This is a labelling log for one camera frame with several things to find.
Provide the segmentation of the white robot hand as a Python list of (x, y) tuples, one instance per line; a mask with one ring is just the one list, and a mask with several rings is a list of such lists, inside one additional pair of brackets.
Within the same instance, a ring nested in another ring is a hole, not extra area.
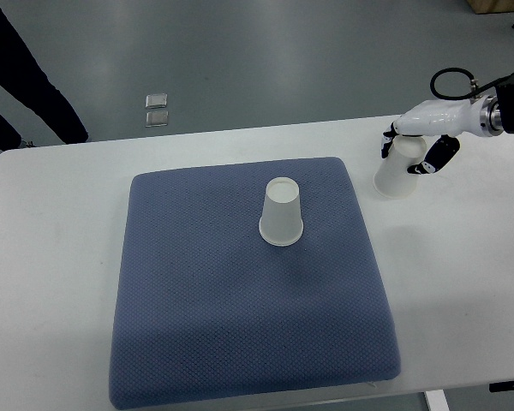
[(478, 137), (501, 134), (499, 103), (495, 96), (465, 100), (427, 100), (401, 115), (383, 133), (380, 154), (387, 158), (398, 134), (407, 136), (441, 135), (430, 147), (425, 158), (411, 165), (413, 175), (432, 175), (443, 169), (460, 149), (462, 133)]

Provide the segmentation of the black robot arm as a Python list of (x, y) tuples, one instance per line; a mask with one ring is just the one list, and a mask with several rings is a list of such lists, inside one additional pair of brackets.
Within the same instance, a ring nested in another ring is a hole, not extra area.
[[(470, 91), (458, 96), (440, 93), (436, 80), (449, 73), (465, 75)], [(514, 73), (479, 86), (467, 69), (443, 68), (432, 76), (429, 88), (432, 100), (401, 115), (383, 133), (382, 158), (389, 156), (395, 140), (403, 136), (438, 138), (421, 162), (407, 168), (409, 174), (432, 175), (443, 169), (459, 151), (458, 136), (462, 133), (482, 138), (514, 134)]]

